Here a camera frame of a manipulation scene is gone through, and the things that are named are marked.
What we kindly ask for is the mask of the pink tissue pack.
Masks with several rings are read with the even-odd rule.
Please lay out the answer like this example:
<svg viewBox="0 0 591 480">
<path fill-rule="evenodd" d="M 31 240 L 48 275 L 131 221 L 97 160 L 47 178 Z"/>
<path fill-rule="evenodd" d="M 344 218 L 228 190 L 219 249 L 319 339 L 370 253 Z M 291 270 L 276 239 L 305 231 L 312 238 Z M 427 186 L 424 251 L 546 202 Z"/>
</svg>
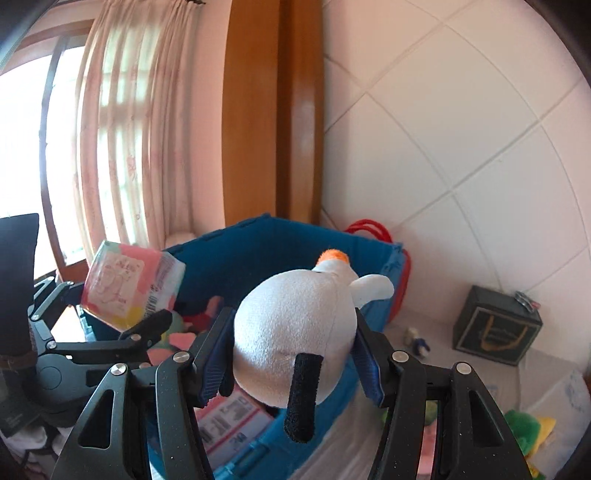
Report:
<svg viewBox="0 0 591 480">
<path fill-rule="evenodd" d="M 81 296 L 83 310 L 119 332 L 173 309 L 185 264 L 170 253 L 103 241 Z"/>
</svg>

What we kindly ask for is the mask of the white snowman plush toy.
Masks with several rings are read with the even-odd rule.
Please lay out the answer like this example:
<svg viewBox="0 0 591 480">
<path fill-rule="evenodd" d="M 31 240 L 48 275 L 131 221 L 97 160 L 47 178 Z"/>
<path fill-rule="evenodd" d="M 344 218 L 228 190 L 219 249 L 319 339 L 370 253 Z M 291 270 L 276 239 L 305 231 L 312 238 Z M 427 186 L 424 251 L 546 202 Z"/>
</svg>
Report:
<svg viewBox="0 0 591 480">
<path fill-rule="evenodd" d="M 233 375 L 249 396 L 283 409 L 283 428 L 297 443 L 315 435 L 315 408 L 341 380 L 358 330 L 358 313 L 389 300 L 394 284 L 360 276 L 337 249 L 311 269 L 264 280 L 239 304 L 233 322 Z"/>
</svg>

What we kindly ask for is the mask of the green yellow plush toy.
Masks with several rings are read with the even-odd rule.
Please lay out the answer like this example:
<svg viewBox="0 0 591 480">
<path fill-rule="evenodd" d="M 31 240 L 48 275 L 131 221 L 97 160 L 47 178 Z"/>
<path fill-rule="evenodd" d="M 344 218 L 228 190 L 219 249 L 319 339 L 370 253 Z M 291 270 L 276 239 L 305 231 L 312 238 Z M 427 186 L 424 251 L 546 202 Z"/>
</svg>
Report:
<svg viewBox="0 0 591 480">
<path fill-rule="evenodd" d="M 504 414 L 533 479 L 545 479 L 531 462 L 533 456 L 552 434 L 557 421 L 552 417 L 536 417 L 526 412 L 509 410 Z"/>
</svg>

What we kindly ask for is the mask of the white red labelled box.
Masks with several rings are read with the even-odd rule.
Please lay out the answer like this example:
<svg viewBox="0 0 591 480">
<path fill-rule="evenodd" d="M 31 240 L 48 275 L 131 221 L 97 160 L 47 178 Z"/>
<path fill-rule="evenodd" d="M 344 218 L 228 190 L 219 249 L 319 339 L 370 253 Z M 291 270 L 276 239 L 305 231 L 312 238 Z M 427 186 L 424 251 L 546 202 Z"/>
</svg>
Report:
<svg viewBox="0 0 591 480">
<path fill-rule="evenodd" d="M 194 413 L 212 470 L 235 458 L 274 421 L 262 404 L 239 387 L 228 397 L 215 396 Z"/>
</svg>

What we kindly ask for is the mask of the white blue patterned tablecloth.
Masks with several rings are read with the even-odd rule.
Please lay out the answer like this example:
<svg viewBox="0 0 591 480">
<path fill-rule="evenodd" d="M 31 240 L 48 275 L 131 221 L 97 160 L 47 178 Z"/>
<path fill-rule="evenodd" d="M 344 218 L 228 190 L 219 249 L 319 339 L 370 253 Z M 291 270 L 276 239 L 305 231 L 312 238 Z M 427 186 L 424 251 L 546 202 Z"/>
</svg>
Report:
<svg viewBox="0 0 591 480">
<path fill-rule="evenodd" d="M 385 333 L 393 345 L 401 347 L 409 327 L 418 329 L 430 345 L 429 364 L 471 364 L 502 411 L 518 410 L 557 420 L 552 435 L 532 459 L 540 471 L 550 479 L 590 477 L 588 452 L 578 458 L 578 465 L 567 465 L 590 423 L 590 394 L 576 364 L 533 348 L 516 367 L 459 352 L 452 348 L 452 325 L 410 310 L 402 310 Z M 381 415 L 362 390 L 356 391 L 321 445 L 291 477 L 366 479 L 383 431 Z"/>
</svg>

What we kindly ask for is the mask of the blue plastic storage crate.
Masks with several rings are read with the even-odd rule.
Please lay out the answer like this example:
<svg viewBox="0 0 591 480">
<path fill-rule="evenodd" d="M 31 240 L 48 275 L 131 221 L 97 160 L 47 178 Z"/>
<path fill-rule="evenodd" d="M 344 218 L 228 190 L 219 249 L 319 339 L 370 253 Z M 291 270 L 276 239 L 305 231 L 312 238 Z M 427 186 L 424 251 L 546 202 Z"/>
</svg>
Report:
<svg viewBox="0 0 591 480">
<path fill-rule="evenodd" d="M 187 318 L 204 312 L 207 301 L 221 296 L 235 307 L 257 284 L 273 274 L 311 267 L 322 251 L 339 249 L 353 260 L 349 235 L 322 227 L 263 215 L 217 230 L 169 253 L 185 264 L 174 310 Z M 342 379 L 317 410 L 315 437 L 297 444 L 283 431 L 283 414 L 231 461 L 213 471 L 217 479 L 287 479 L 315 452 L 339 415 L 355 397 L 359 376 L 346 363 Z"/>
</svg>

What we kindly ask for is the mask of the black gift box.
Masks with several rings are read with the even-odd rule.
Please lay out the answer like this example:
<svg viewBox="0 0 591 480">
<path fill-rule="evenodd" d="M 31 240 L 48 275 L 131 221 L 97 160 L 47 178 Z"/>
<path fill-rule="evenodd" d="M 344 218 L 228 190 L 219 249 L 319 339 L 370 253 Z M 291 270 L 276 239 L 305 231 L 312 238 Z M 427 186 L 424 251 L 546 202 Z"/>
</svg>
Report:
<svg viewBox="0 0 591 480">
<path fill-rule="evenodd" d="M 474 285 L 453 328 L 453 348 L 497 363 L 518 366 L 543 327 L 514 295 Z"/>
</svg>

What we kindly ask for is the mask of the small blue white figurine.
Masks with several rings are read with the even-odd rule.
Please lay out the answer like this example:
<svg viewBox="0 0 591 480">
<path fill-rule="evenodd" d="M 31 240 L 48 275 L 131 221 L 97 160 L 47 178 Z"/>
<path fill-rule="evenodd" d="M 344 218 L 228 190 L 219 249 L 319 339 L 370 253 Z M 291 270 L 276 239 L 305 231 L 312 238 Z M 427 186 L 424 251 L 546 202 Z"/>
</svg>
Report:
<svg viewBox="0 0 591 480">
<path fill-rule="evenodd" d="M 422 359 L 429 357 L 431 348 L 416 328 L 408 327 L 405 330 L 404 343 L 410 348 L 414 356 Z"/>
</svg>

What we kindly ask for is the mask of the metal clip on box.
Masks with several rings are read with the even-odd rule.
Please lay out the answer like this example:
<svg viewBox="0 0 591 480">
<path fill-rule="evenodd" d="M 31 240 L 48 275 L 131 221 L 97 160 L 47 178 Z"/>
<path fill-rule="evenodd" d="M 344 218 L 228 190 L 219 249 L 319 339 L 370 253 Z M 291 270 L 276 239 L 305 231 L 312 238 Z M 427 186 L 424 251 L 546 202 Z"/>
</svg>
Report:
<svg viewBox="0 0 591 480">
<path fill-rule="evenodd" d="M 514 293 L 514 299 L 530 314 L 533 314 L 540 309 L 540 304 L 537 301 L 531 299 L 528 295 L 521 291 L 516 291 Z"/>
</svg>

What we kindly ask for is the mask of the red plastic case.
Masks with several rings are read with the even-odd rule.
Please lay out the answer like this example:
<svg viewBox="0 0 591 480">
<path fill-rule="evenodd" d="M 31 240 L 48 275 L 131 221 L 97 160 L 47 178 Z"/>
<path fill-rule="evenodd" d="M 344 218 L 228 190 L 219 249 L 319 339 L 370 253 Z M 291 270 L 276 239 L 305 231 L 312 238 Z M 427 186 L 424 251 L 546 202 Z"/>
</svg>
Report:
<svg viewBox="0 0 591 480">
<path fill-rule="evenodd" d="M 375 220 L 362 219 L 349 225 L 345 232 L 353 240 L 353 269 L 360 276 L 380 273 L 394 284 L 394 297 L 389 301 L 373 302 L 363 308 L 370 327 L 383 330 L 400 312 L 407 293 L 412 260 L 402 243 L 394 241 L 386 227 Z"/>
</svg>

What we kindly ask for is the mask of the pink floral curtain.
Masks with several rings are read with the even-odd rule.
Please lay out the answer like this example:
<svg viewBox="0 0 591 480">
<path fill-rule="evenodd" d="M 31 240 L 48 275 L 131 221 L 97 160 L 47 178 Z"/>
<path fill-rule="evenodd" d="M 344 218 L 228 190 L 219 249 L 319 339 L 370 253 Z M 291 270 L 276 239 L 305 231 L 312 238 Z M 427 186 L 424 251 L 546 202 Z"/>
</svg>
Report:
<svg viewBox="0 0 591 480">
<path fill-rule="evenodd" d="M 162 250 L 221 228 L 228 1 L 106 1 L 76 82 L 76 213 L 103 241 Z"/>
</svg>

